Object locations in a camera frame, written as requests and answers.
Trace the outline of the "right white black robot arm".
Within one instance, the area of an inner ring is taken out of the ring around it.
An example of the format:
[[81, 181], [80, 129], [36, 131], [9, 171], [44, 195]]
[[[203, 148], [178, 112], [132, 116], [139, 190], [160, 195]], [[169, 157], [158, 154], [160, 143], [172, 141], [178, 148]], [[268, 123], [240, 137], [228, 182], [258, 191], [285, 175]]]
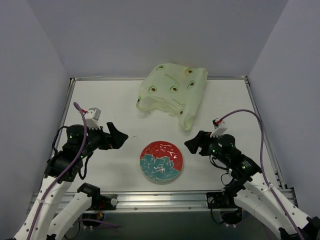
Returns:
[[234, 182], [223, 189], [225, 205], [244, 209], [279, 240], [320, 238], [319, 217], [304, 213], [265, 179], [262, 168], [236, 148], [232, 135], [213, 136], [201, 130], [184, 144], [191, 154], [212, 157], [226, 166]]

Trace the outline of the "green avocado-print plastic bag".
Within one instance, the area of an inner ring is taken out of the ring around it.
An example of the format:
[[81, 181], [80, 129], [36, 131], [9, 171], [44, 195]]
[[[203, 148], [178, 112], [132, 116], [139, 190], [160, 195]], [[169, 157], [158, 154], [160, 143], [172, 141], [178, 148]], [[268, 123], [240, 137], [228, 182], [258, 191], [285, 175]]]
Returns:
[[180, 128], [187, 132], [203, 99], [207, 77], [203, 67], [160, 64], [141, 83], [136, 107], [144, 112], [161, 110], [177, 116]]

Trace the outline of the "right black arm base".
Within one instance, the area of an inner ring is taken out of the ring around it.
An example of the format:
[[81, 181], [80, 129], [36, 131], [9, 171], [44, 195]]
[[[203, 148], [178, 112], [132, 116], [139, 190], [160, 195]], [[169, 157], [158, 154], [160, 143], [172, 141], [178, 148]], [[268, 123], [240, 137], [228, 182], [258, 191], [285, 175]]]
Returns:
[[235, 205], [233, 197], [223, 192], [206, 193], [207, 208], [213, 222], [217, 225], [235, 228], [244, 220], [241, 207]]

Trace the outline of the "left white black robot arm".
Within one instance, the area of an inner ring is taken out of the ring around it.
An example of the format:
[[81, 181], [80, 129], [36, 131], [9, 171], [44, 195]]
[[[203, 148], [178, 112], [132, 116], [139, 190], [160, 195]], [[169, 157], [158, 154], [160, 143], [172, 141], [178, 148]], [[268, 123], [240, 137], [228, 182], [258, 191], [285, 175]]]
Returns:
[[109, 132], [99, 125], [75, 124], [66, 127], [67, 141], [60, 151], [47, 161], [40, 191], [26, 220], [14, 235], [15, 240], [60, 240], [86, 210], [97, 209], [103, 197], [99, 187], [83, 183], [67, 206], [57, 213], [58, 206], [76, 176], [85, 167], [95, 150], [117, 150], [128, 135], [112, 122]]

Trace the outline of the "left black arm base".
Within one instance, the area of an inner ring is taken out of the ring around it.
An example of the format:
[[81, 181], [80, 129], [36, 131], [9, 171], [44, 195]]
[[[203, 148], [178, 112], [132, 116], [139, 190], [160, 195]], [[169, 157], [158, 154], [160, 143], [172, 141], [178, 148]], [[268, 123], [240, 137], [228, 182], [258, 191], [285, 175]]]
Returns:
[[89, 183], [83, 183], [78, 189], [77, 193], [84, 193], [91, 197], [91, 206], [88, 210], [97, 211], [95, 214], [83, 213], [81, 223], [86, 227], [99, 227], [105, 219], [103, 211], [114, 211], [117, 209], [118, 195], [117, 194], [101, 194], [99, 187]]

